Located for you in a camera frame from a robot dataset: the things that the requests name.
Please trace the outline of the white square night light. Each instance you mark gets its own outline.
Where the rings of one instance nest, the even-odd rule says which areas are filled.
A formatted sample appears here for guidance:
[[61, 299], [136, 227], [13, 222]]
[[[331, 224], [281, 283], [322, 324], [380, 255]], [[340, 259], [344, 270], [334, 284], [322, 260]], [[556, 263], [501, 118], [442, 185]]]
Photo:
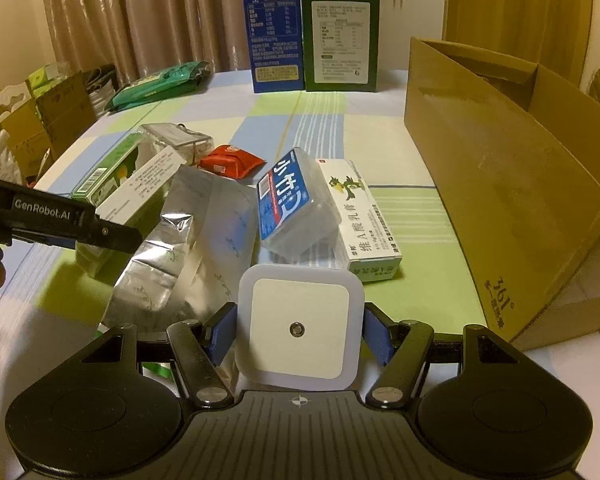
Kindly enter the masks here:
[[250, 382], [338, 391], [358, 374], [365, 296], [347, 270], [257, 264], [239, 282], [235, 358]]

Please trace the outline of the white green medicine box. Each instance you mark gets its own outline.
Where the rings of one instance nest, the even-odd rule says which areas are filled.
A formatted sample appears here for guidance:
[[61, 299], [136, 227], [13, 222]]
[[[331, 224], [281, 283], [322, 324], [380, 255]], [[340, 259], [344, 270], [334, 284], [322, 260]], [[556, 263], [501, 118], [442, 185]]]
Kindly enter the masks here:
[[370, 188], [348, 160], [317, 162], [341, 218], [334, 245], [336, 263], [362, 283], [391, 280], [402, 254]]

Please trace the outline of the red snack packet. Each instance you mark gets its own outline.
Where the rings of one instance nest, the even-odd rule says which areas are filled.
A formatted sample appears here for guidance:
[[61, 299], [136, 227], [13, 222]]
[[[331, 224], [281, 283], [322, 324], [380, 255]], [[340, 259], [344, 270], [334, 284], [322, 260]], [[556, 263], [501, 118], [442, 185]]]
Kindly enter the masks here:
[[198, 167], [221, 177], [240, 180], [265, 164], [265, 160], [234, 145], [224, 144], [204, 156]]

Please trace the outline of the crumpled silver white bag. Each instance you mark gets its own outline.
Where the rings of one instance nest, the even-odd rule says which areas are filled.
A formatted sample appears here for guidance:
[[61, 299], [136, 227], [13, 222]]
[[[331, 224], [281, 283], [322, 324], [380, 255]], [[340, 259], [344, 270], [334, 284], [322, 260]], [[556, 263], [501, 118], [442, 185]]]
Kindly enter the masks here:
[[22, 185], [24, 183], [15, 155], [8, 146], [9, 134], [0, 132], [0, 180]]

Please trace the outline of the blue milk carton box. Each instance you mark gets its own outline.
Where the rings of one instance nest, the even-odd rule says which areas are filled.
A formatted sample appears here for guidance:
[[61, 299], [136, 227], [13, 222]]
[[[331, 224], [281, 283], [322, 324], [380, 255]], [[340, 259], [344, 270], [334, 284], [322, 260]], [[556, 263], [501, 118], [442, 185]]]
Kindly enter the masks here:
[[242, 0], [253, 91], [304, 88], [300, 0]]

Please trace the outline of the stacked white bowls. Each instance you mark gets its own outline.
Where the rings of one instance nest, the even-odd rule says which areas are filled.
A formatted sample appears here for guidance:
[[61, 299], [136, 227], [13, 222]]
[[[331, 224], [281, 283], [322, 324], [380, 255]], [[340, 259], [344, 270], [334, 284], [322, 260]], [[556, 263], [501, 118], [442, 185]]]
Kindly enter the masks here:
[[105, 64], [83, 73], [86, 93], [97, 118], [106, 112], [106, 105], [119, 89], [118, 74], [114, 64]]

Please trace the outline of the clear plastic small box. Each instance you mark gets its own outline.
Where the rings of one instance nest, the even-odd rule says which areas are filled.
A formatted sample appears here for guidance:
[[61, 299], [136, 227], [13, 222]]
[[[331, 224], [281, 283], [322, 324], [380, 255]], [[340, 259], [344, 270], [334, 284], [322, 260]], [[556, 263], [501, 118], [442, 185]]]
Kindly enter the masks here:
[[214, 141], [211, 136], [190, 130], [184, 124], [153, 122], [141, 125], [140, 131], [148, 136], [157, 151], [170, 146], [185, 159], [189, 166], [198, 165], [204, 156], [214, 150]]

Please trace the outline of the green tissue boxes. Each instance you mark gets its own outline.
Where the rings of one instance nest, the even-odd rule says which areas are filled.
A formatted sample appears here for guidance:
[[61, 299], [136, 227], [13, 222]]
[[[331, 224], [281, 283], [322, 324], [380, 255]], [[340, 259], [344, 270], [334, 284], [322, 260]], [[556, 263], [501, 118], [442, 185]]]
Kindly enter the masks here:
[[72, 69], [67, 62], [53, 62], [30, 73], [27, 83], [32, 96], [38, 99], [71, 75]]

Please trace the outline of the clear box blue label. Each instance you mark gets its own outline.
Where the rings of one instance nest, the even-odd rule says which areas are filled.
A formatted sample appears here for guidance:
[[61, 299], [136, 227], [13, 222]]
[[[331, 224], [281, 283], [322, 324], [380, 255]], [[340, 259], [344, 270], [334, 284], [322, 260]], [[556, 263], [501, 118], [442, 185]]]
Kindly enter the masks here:
[[337, 234], [341, 216], [320, 164], [295, 146], [257, 183], [261, 245], [288, 262]]

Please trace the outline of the green wet wipes pack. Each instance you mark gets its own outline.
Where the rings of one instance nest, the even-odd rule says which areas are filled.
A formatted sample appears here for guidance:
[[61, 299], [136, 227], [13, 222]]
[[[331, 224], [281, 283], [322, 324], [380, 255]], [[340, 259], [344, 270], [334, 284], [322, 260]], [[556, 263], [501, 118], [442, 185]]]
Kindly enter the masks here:
[[211, 75], [208, 62], [187, 62], [137, 79], [118, 90], [105, 106], [117, 113], [195, 92]]

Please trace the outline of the white long medicine box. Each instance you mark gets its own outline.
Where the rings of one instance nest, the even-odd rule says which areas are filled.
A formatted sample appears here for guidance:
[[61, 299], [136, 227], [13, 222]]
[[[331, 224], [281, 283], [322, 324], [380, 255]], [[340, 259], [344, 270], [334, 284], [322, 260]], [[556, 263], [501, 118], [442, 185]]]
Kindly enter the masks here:
[[96, 214], [105, 221], [129, 224], [184, 164], [181, 154], [166, 146], [97, 206]]

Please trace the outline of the brown cardboard carrier box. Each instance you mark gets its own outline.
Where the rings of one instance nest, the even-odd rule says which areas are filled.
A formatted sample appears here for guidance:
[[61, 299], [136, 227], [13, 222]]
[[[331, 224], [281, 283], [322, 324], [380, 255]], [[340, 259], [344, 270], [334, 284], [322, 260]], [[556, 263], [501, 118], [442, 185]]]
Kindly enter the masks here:
[[25, 82], [0, 91], [0, 133], [8, 133], [7, 146], [27, 180], [38, 174], [45, 154], [58, 159], [94, 122], [81, 72], [37, 98]]

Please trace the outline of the dark green carton box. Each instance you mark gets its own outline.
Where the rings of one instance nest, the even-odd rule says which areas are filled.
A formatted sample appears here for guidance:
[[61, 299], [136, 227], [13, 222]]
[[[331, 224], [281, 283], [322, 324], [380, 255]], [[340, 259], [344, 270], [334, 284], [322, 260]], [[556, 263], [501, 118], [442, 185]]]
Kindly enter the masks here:
[[377, 89], [380, 0], [301, 0], [304, 88]]

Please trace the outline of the beige curtain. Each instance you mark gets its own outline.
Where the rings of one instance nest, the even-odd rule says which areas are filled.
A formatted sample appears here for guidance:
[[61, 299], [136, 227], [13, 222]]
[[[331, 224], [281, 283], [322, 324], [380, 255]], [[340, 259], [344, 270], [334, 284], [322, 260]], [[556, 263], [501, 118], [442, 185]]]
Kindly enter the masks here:
[[242, 0], [43, 0], [55, 58], [122, 84], [189, 61], [249, 67]]

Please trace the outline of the silver foil pouch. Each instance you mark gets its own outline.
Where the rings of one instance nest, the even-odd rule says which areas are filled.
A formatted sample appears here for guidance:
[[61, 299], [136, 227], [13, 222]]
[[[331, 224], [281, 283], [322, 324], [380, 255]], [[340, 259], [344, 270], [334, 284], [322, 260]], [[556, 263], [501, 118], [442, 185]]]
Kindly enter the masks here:
[[119, 276], [102, 319], [163, 332], [207, 321], [236, 301], [257, 237], [256, 190], [183, 166], [171, 181], [160, 220]]

